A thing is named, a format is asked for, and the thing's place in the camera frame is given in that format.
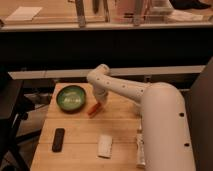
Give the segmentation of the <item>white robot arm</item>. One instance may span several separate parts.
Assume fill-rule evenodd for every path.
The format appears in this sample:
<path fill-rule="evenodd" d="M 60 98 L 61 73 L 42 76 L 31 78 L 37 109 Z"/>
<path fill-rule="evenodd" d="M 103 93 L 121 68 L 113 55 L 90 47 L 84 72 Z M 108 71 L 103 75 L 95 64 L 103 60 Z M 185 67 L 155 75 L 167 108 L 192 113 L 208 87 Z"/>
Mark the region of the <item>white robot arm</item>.
<path fill-rule="evenodd" d="M 142 116 L 145 171 L 196 171 L 185 100 L 165 82 L 114 78 L 100 64 L 87 75 L 93 94 L 104 104 L 109 91 L 133 100 Z"/>

